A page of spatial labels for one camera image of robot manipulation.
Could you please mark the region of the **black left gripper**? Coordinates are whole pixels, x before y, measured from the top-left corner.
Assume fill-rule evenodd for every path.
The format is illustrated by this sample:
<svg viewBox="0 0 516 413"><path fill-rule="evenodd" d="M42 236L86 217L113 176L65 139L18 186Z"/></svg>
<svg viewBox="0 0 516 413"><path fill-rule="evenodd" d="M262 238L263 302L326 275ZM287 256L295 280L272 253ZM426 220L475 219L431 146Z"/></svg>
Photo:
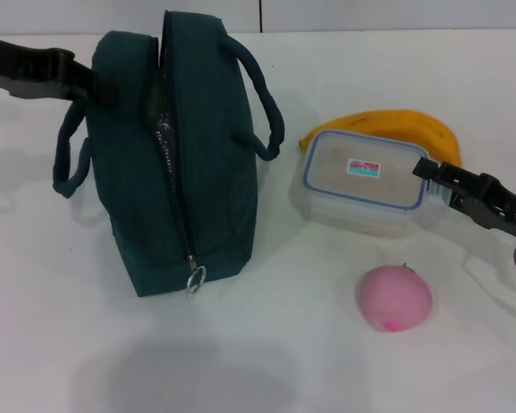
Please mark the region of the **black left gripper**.
<svg viewBox="0 0 516 413"><path fill-rule="evenodd" d="M119 90L65 49L37 49L0 40L0 89L21 99L86 99L114 105Z"/></svg>

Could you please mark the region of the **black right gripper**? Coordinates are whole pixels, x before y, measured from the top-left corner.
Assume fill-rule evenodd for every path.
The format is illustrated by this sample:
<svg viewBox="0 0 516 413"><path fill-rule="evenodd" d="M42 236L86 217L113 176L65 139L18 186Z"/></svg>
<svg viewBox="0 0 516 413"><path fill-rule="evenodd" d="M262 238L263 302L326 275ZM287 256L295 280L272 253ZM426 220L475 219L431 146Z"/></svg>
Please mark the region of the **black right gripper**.
<svg viewBox="0 0 516 413"><path fill-rule="evenodd" d="M427 181L427 206L448 207L485 229L516 237L516 194L491 175L476 175L447 162L422 157L412 174Z"/></svg>

